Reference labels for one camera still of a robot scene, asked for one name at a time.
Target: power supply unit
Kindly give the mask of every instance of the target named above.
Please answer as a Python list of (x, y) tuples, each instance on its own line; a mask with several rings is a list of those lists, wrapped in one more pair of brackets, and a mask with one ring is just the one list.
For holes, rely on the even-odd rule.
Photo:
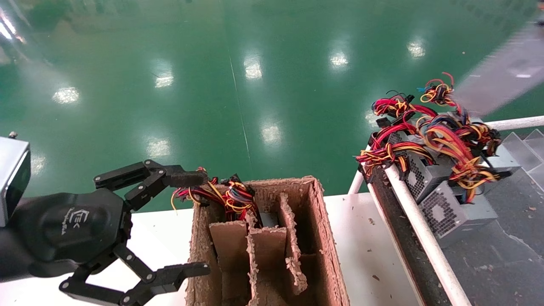
[(467, 237), (497, 219), (485, 196), (477, 195), (472, 204), (460, 204), (448, 181), (443, 181), (419, 204), (429, 227), (442, 248)]
[[(407, 136), (402, 132), (396, 132), (389, 136), (388, 142), (391, 144), (404, 141), (418, 143), (416, 138), (415, 136)], [(404, 182), (417, 203), (423, 200), (438, 184), (449, 178), (454, 165), (448, 156), (439, 155), (430, 150), (429, 154), (435, 160), (433, 165), (427, 164), (426, 160), (420, 158), (419, 155), (407, 152), (410, 172), (404, 177)]]

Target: cardboard compartment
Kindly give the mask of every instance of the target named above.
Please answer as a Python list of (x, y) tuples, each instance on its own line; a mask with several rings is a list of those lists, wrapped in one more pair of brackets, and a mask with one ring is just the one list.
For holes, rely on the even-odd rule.
[(221, 222), (222, 207), (196, 206), (189, 261), (209, 263), (212, 273), (188, 279), (187, 305), (349, 305), (319, 181), (245, 184), (259, 211), (277, 215), (279, 225), (256, 229), (250, 213)]

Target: robotic arm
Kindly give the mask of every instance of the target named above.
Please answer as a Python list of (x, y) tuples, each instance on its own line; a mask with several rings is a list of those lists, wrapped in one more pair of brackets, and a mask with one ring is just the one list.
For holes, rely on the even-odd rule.
[[(27, 150), (16, 156), (24, 161), (29, 155)], [(26, 163), (21, 161), (12, 164), (24, 168)], [(6, 173), (7, 163), (0, 162), (0, 170)], [(72, 298), (101, 305), (141, 306), (155, 295), (177, 291), (188, 277), (210, 273), (208, 265), (202, 262), (152, 271), (126, 246), (131, 236), (133, 211), (138, 211), (166, 187), (204, 184), (208, 179), (205, 172), (186, 172), (181, 166), (162, 166), (146, 160), (96, 176), (96, 191), (92, 193), (16, 199), (17, 204), (13, 205), (5, 193), (11, 190), (12, 194), (22, 195), (21, 189), (24, 191), (26, 185), (14, 186), (14, 177), (21, 172), (29, 173), (29, 169), (18, 167), (12, 171), (11, 180), (2, 190), (0, 204), (7, 207), (3, 210), (7, 215), (6, 225), (0, 227), (0, 281), (73, 272), (59, 286)], [(134, 184), (137, 186), (124, 199), (114, 193)], [(117, 259), (140, 278), (133, 289), (121, 292), (85, 282), (89, 275), (100, 273)]]

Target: white table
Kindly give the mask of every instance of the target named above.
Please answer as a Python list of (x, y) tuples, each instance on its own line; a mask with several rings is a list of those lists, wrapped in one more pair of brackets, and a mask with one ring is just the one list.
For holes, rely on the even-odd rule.
[[(352, 303), (364, 301), (367, 306), (423, 305), (399, 259), (391, 232), (370, 194), (334, 195), (325, 197), (325, 203)], [(192, 209), (178, 210), (177, 214), (173, 211), (134, 214), (128, 247), (153, 270), (187, 262), (192, 220)], [(67, 277), (68, 274), (1, 283), (0, 305), (42, 305), (44, 301), (58, 306), (90, 305), (58, 290), (59, 284)], [(138, 280), (128, 267), (116, 261), (102, 273), (91, 276), (88, 282), (126, 291)], [(177, 293), (156, 296), (147, 305), (184, 305), (186, 283)]]

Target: white metal pipe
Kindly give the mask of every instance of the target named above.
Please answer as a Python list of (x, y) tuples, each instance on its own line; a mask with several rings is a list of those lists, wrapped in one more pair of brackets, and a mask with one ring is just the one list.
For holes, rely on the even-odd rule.
[[(370, 145), (367, 145), (365, 150), (369, 150)], [(353, 178), (353, 181), (351, 182), (351, 186), (349, 186), (348, 194), (355, 194), (359, 193), (359, 189), (361, 189), (361, 185), (363, 184), (364, 178), (363, 174), (357, 170), (355, 172), (355, 177)]]
[(544, 116), (491, 121), (485, 124), (497, 131), (515, 130), (516, 128), (544, 126)]
[(438, 245), (431, 229), (427, 225), (423, 213), (417, 206), (412, 194), (408, 190), (406, 183), (400, 180), (399, 170), (395, 166), (385, 169), (385, 173), (389, 178), (391, 187), (397, 195), (400, 205), (402, 206), (408, 220), (412, 224), (414, 232), (425, 250), (427, 257), (444, 287), (444, 291), (453, 306), (471, 306), (470, 301), (461, 287), (459, 280), (455, 276), (452, 267), (444, 256), (442, 249)]

